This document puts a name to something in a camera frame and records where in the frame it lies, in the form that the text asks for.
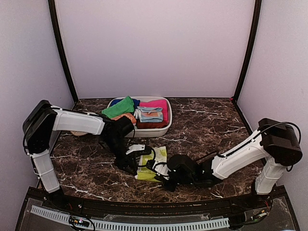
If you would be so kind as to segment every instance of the black cable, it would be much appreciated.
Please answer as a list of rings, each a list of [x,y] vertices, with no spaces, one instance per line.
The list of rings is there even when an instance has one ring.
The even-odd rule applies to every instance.
[[[71,213],[71,214],[74,214],[74,215],[76,215],[76,216],[78,216],[78,217],[81,217],[81,216],[82,216],[82,214],[75,213],[75,212],[73,212],[73,211],[68,211],[68,210],[66,210],[66,209],[59,208],[59,207],[56,206],[50,199],[48,199],[48,201],[49,201],[54,207],[56,207],[56,208],[57,208],[58,210],[60,210],[60,211],[64,211],[64,212],[67,212],[67,213]],[[94,222],[93,222],[90,218],[87,218],[86,216],[84,216],[84,217],[82,217],[82,218],[87,219],[87,220],[92,224],[92,226],[93,226],[93,230],[92,230],[92,231],[96,231],[95,224],[94,224]]]
[[[269,215],[269,213],[271,212],[271,209],[272,209],[272,207],[273,207],[274,201],[273,201],[273,194],[272,194],[272,192],[270,192],[270,200],[271,200],[271,204],[270,204],[270,207],[268,208],[269,212],[268,212],[268,214],[267,214],[266,216],[263,216],[263,217],[261,217],[261,218],[256,218],[257,221],[247,220],[247,221],[244,221],[244,222],[239,223],[239,224],[230,224],[230,225],[233,225],[233,226],[238,226],[238,225],[254,225],[254,224],[257,224],[257,223],[263,221],[263,220]]]
[[[154,155],[153,155],[153,159],[152,160],[155,160],[156,158],[156,152],[154,150],[154,148],[150,147],[150,149],[153,151]],[[138,165],[138,167],[146,167],[146,164],[145,165]]]
[[[23,148],[24,148],[24,152],[25,152],[26,155],[28,155],[28,152],[26,151],[26,149],[28,149],[28,147],[25,145],[25,141],[26,141],[26,136],[29,132],[29,129],[30,129],[30,127],[28,127],[27,130],[25,131],[24,138],[23,138]]]
[[[233,150],[232,152],[226,154],[226,155],[220,155],[220,154],[217,154],[217,156],[219,156],[220,158],[226,158],[232,154],[234,154],[235,152],[237,152],[238,150],[240,150],[241,148],[243,148],[244,146],[246,146],[247,144],[249,144],[250,142],[252,142],[252,140],[254,140],[255,138],[257,138],[259,135],[261,135],[262,133],[266,132],[267,130],[273,128],[273,127],[276,127],[276,126],[279,126],[279,125],[282,125],[282,124],[289,124],[289,125],[293,125],[294,127],[297,128],[298,130],[298,144],[300,144],[301,142],[301,139],[302,139],[302,134],[301,134],[301,131],[299,129],[299,127],[295,124],[295,123],[292,123],[292,122],[280,122],[280,123],[277,123],[277,124],[274,124],[274,125],[271,125],[269,127],[267,127],[266,129],[260,131],[257,135],[255,135],[251,140],[247,141],[246,143],[244,143],[243,145],[241,145],[240,147],[238,147],[237,149]]]
[[[212,151],[212,152],[210,152],[210,153],[207,153],[207,154],[205,154],[204,156],[202,156],[202,157],[196,159],[195,161],[202,160],[203,158],[205,158],[205,157],[207,157],[207,156],[209,156],[209,155],[211,155],[211,154],[213,154],[213,153],[217,153],[217,155],[219,155],[219,150],[215,150],[215,151]]]
[[[135,134],[136,134],[136,130],[135,130],[135,126],[134,126],[134,134],[133,134],[133,137],[132,137],[132,138],[128,141],[128,143],[127,143],[127,146],[128,146],[128,147],[130,146],[130,143],[134,140]]]
[[[287,168],[287,172],[291,172],[294,165],[291,165],[290,169]]]
[[[75,230],[75,231],[84,230],[84,229],[80,229],[80,228],[76,227],[74,223],[72,223],[72,224],[70,224],[70,225],[72,225],[72,226],[74,227],[74,228],[71,227],[72,230]]]

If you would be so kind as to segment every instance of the light blue folded towel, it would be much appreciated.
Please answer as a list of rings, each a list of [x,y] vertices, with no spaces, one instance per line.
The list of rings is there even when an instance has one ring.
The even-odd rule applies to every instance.
[[[162,110],[161,107],[137,107],[134,116],[141,123],[159,123],[164,120]]]

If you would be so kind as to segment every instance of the green towel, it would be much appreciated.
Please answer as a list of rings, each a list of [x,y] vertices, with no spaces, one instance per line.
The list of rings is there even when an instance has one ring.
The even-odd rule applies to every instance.
[[[134,101],[131,97],[127,96],[117,104],[102,110],[102,114],[112,119],[124,113],[134,112]]]

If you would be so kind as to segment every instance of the yellow cloth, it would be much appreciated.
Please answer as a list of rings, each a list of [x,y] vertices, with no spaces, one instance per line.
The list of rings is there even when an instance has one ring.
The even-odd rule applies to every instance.
[[[156,153],[155,160],[158,160],[159,162],[167,162],[167,149],[165,146],[160,148],[154,148],[154,150]],[[146,162],[148,160],[152,160],[153,157],[154,157],[153,151],[150,155],[142,155],[139,160],[139,165],[146,165]],[[135,179],[160,182],[154,179],[155,175],[156,173],[147,169],[146,167],[139,167]]]

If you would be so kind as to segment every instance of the white cable tray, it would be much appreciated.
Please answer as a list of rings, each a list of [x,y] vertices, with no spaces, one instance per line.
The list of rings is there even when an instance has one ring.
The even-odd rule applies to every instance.
[[[35,205],[32,206],[31,213],[64,225],[69,225],[70,215],[68,213],[57,212]],[[229,227],[228,218],[178,224],[129,224],[96,219],[91,220],[95,224],[97,231],[206,231]],[[93,230],[91,224],[87,228],[79,225],[75,226]]]

